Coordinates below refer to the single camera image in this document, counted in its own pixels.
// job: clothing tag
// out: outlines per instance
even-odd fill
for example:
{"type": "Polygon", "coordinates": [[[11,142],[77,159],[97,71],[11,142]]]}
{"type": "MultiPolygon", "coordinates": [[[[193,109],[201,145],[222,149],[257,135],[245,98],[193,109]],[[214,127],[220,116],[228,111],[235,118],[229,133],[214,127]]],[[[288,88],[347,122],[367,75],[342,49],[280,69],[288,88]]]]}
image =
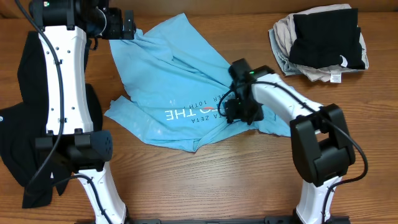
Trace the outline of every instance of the clothing tag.
{"type": "Polygon", "coordinates": [[[330,75],[331,83],[341,83],[341,72],[332,72],[330,75]]]}
{"type": "Polygon", "coordinates": [[[340,55],[340,57],[343,59],[343,62],[341,63],[341,66],[346,68],[347,65],[348,65],[347,59],[344,56],[342,56],[342,55],[340,55]]]}

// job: black cloth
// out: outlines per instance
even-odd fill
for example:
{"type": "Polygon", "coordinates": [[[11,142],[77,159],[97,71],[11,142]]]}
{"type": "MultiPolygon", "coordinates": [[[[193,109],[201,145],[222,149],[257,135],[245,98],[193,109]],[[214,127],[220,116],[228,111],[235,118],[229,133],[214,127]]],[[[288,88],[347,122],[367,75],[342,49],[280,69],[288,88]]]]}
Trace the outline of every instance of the black cloth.
{"type": "Polygon", "coordinates": [[[348,68],[365,69],[359,43],[358,9],[342,9],[309,15],[293,15],[296,41],[289,61],[313,68],[341,65],[344,56],[348,68]]]}
{"type": "MultiPolygon", "coordinates": [[[[87,63],[88,40],[85,49],[85,67],[87,63]]],[[[45,126],[49,112],[49,94],[44,53],[36,32],[29,32],[18,69],[18,81],[23,103],[0,110],[0,156],[17,182],[25,187],[36,170],[43,163],[35,151],[35,138],[45,136],[45,126]]],[[[94,89],[86,84],[88,109],[95,131],[102,130],[103,117],[101,105],[94,89]]],[[[45,170],[32,183],[32,192],[41,191],[69,177],[71,172],[64,166],[50,162],[45,170]]],[[[58,194],[63,194],[67,183],[57,186],[58,194]]],[[[52,189],[42,195],[26,195],[22,208],[42,207],[50,204],[52,189]]]]}

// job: wooden table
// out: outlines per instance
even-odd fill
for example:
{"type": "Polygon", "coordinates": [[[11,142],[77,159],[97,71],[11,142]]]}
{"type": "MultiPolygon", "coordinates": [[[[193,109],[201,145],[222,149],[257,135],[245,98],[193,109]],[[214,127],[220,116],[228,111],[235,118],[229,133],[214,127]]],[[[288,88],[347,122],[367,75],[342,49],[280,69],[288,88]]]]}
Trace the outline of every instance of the wooden table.
{"type": "MultiPolygon", "coordinates": [[[[244,57],[253,68],[267,64],[279,70],[267,31],[284,16],[188,18],[227,61],[244,57]]],[[[147,31],[165,19],[136,20],[147,31]]],[[[359,26],[368,48],[367,72],[343,75],[339,85],[312,83],[303,75],[285,81],[314,101],[341,106],[352,137],[369,159],[364,180],[338,187],[333,214],[349,215],[353,223],[397,223],[398,13],[361,13],[359,26]]],[[[0,20],[0,108],[22,101],[16,73],[31,29],[24,20],[0,20]]],[[[126,93],[107,41],[100,41],[98,51],[90,54],[86,80],[94,86],[105,112],[111,100],[126,93]]],[[[111,169],[133,218],[263,218],[290,214],[299,202],[302,180],[292,162],[289,138],[248,131],[193,154],[146,145],[109,118],[104,118],[104,129],[114,138],[111,169]]],[[[357,155],[345,178],[362,170],[357,155]]],[[[61,197],[54,194],[50,206],[23,210],[23,188],[3,163],[0,176],[0,223],[73,223],[94,218],[76,180],[61,197]]]]}

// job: stack of folded clothes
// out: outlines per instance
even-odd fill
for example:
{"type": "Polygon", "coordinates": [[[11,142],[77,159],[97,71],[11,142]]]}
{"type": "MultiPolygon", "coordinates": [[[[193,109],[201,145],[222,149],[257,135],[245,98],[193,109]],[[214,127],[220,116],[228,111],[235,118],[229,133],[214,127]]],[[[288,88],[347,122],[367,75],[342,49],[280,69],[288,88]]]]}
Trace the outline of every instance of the stack of folded clothes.
{"type": "Polygon", "coordinates": [[[289,14],[274,24],[269,37],[275,58],[286,75],[302,73],[311,81],[328,82],[332,75],[341,77],[344,72],[369,68],[358,27],[358,10],[349,4],[289,14]]]}

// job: cable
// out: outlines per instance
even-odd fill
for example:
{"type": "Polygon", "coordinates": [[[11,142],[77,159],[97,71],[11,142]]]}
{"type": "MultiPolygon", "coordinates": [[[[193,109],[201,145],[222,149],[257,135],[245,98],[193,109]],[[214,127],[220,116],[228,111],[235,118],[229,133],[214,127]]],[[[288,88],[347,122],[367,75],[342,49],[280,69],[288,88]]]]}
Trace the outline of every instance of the cable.
{"type": "Polygon", "coordinates": [[[326,205],[328,203],[328,199],[330,196],[331,191],[342,184],[347,184],[347,183],[351,183],[351,182],[356,182],[361,180],[362,178],[364,178],[366,176],[366,174],[368,173],[368,169],[369,169],[369,164],[368,164],[368,159],[365,156],[365,153],[363,152],[362,148],[359,146],[358,143],[356,143],[354,141],[354,139],[352,139],[347,133],[345,133],[343,130],[341,130],[339,127],[337,127],[335,124],[333,124],[329,119],[326,119],[321,113],[319,113],[318,111],[315,111],[314,109],[312,109],[311,107],[309,107],[306,103],[302,102],[297,96],[295,96],[292,92],[290,92],[288,89],[276,84],[276,83],[272,83],[272,82],[264,82],[264,81],[257,81],[254,80],[252,82],[248,82],[242,85],[237,86],[235,89],[231,89],[229,90],[221,99],[220,99],[220,103],[218,104],[218,112],[220,115],[222,116],[226,116],[225,114],[221,114],[220,113],[220,105],[223,102],[223,100],[226,98],[227,95],[229,95],[232,91],[238,89],[238,88],[242,88],[245,86],[249,86],[252,84],[266,84],[266,85],[272,85],[274,87],[280,88],[281,90],[283,90],[284,92],[286,92],[289,96],[291,96],[295,101],[297,101],[299,104],[301,104],[305,109],[311,111],[312,113],[316,113],[317,115],[319,115],[319,117],[324,120],[324,122],[326,122],[327,125],[331,126],[332,128],[334,128],[336,131],[338,131],[340,134],[342,134],[347,140],[349,140],[354,147],[356,148],[356,150],[359,152],[359,154],[362,157],[362,160],[364,162],[364,170],[362,172],[361,175],[352,178],[352,179],[347,179],[347,180],[342,180],[340,182],[337,182],[335,184],[332,184],[331,186],[329,186],[328,191],[326,192],[325,195],[325,199],[323,201],[323,206],[322,206],[322,224],[325,224],[325,217],[326,217],[326,205]]]}
{"type": "Polygon", "coordinates": [[[21,5],[19,0],[15,0],[15,3],[17,4],[18,8],[21,10],[23,15],[26,17],[26,19],[32,24],[32,26],[35,28],[35,30],[42,36],[42,38],[44,39],[45,43],[50,48],[51,54],[54,57],[55,66],[57,68],[58,85],[59,85],[59,89],[60,89],[60,129],[59,129],[59,132],[58,132],[57,140],[55,141],[55,143],[53,145],[53,148],[50,151],[50,154],[44,160],[43,164],[39,167],[39,169],[33,175],[33,177],[31,178],[31,180],[29,181],[29,183],[27,184],[27,186],[25,188],[25,193],[27,195],[30,195],[29,191],[28,191],[30,186],[32,185],[34,180],[39,176],[39,174],[43,171],[44,167],[49,163],[49,160],[51,160],[51,157],[53,156],[53,154],[57,150],[57,147],[58,147],[58,145],[60,143],[60,140],[61,140],[61,136],[62,136],[62,133],[63,133],[63,126],[64,126],[64,122],[65,122],[64,102],[63,102],[63,82],[62,82],[62,73],[61,73],[60,62],[58,60],[57,53],[55,53],[54,47],[52,46],[51,42],[49,41],[47,36],[43,33],[43,31],[36,25],[36,23],[33,21],[33,19],[28,15],[28,13],[25,11],[24,7],[21,5]]]}
{"type": "MultiPolygon", "coordinates": [[[[49,49],[51,51],[51,54],[54,57],[54,62],[55,62],[55,66],[57,68],[57,74],[58,74],[58,84],[59,84],[59,89],[60,89],[60,129],[59,129],[59,132],[58,132],[57,140],[55,140],[53,148],[50,151],[50,154],[44,160],[43,164],[39,167],[39,169],[37,169],[36,173],[33,175],[31,180],[29,181],[29,183],[26,185],[25,194],[32,195],[31,192],[28,191],[30,186],[32,185],[34,180],[39,176],[39,174],[43,171],[44,167],[49,163],[49,160],[51,160],[51,157],[53,156],[53,154],[57,150],[57,147],[58,147],[58,145],[60,143],[60,140],[61,140],[61,136],[63,134],[63,127],[64,127],[64,122],[65,122],[63,82],[62,82],[62,73],[61,73],[60,61],[59,61],[59,59],[57,57],[57,53],[55,53],[54,47],[52,46],[51,42],[49,41],[47,36],[43,33],[43,31],[36,25],[36,23],[33,21],[33,19],[28,15],[28,13],[24,9],[24,7],[21,5],[19,0],[15,0],[15,3],[17,4],[18,8],[21,10],[23,15],[26,17],[26,19],[30,22],[30,24],[32,24],[32,26],[35,28],[35,30],[42,36],[42,38],[44,39],[45,43],[48,45],[48,47],[49,47],[49,49]]],[[[97,47],[98,47],[98,39],[95,40],[95,49],[97,47]]],[[[104,209],[102,207],[102,204],[100,202],[100,198],[98,197],[97,189],[95,188],[95,185],[94,185],[93,181],[89,177],[87,177],[85,175],[74,175],[74,176],[68,177],[66,179],[63,179],[63,180],[53,184],[51,186],[51,188],[53,188],[54,186],[57,186],[58,184],[62,184],[64,182],[66,182],[66,181],[69,181],[69,180],[72,180],[72,179],[76,179],[76,178],[84,178],[91,185],[91,188],[93,189],[93,192],[94,192],[95,199],[97,201],[98,207],[101,210],[101,214],[103,216],[105,216],[105,219],[106,219],[106,221],[108,221],[109,224],[112,224],[111,220],[109,219],[108,215],[106,214],[106,212],[104,211],[104,209]]]]}

